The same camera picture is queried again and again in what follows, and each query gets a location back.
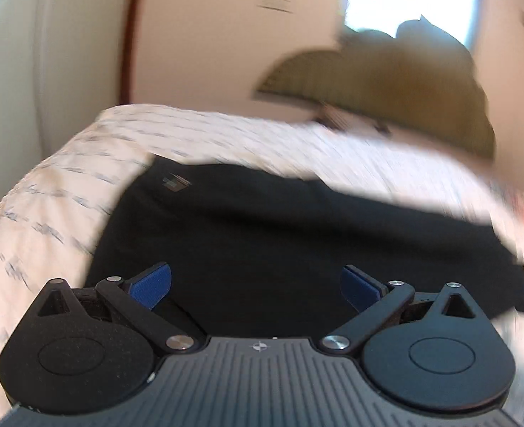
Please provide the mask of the black pants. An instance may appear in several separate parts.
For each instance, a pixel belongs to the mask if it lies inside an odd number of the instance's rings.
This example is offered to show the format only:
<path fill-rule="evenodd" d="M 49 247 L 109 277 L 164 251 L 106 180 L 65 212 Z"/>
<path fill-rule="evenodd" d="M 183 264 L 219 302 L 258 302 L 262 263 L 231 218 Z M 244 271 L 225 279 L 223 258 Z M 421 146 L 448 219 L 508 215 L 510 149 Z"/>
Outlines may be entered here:
<path fill-rule="evenodd" d="M 154 159 L 113 209 L 86 284 L 160 262 L 160 315 L 211 336 L 324 336 L 355 313 L 346 265 L 421 292 L 457 281 L 489 318 L 524 311 L 524 269 L 490 226 L 236 165 Z"/>

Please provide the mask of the white bedsheet with script text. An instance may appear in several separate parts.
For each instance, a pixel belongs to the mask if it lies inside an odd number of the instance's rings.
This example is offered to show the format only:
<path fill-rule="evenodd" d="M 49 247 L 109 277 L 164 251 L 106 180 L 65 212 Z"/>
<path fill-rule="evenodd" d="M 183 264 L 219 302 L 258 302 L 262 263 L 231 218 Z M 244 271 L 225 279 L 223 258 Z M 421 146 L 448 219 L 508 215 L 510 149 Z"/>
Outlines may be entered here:
<path fill-rule="evenodd" d="M 315 122 L 117 106 L 31 169 L 0 201 L 0 351 L 47 280 L 83 281 L 120 194 L 155 155 L 319 178 L 343 193 L 489 222 L 524 265 L 524 195 L 437 151 Z M 9 408 L 0 386 L 0 419 Z"/>

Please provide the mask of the olive striped upholstered headboard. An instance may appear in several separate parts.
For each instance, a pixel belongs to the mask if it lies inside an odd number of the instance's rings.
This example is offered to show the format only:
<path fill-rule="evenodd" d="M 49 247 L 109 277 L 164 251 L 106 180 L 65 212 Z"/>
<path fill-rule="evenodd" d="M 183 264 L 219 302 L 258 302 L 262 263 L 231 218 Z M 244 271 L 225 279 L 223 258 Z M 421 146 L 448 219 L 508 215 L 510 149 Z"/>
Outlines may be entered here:
<path fill-rule="evenodd" d="M 290 54 L 263 75 L 255 91 L 400 125 L 486 159 L 496 153 L 471 52 L 426 20 L 401 23 L 395 36 L 365 30 L 336 49 Z"/>

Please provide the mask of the white wardrobe door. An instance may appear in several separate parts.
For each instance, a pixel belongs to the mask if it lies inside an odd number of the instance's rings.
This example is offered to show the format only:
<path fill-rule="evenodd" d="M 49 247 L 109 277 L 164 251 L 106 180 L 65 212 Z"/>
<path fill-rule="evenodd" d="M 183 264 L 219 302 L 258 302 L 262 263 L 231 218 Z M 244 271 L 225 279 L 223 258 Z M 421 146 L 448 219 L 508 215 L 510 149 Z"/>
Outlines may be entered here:
<path fill-rule="evenodd" d="M 0 0 L 0 199 L 119 102 L 130 0 Z"/>

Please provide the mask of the white wall socket plate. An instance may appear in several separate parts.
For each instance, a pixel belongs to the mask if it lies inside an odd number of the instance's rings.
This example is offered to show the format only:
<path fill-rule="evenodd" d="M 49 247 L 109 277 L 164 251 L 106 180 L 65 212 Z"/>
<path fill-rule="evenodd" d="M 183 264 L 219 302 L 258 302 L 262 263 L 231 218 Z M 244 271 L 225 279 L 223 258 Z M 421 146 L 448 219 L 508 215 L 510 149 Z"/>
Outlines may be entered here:
<path fill-rule="evenodd" d="M 287 12 L 288 14 L 293 12 L 293 0 L 258 0 L 257 6 L 270 11 Z"/>

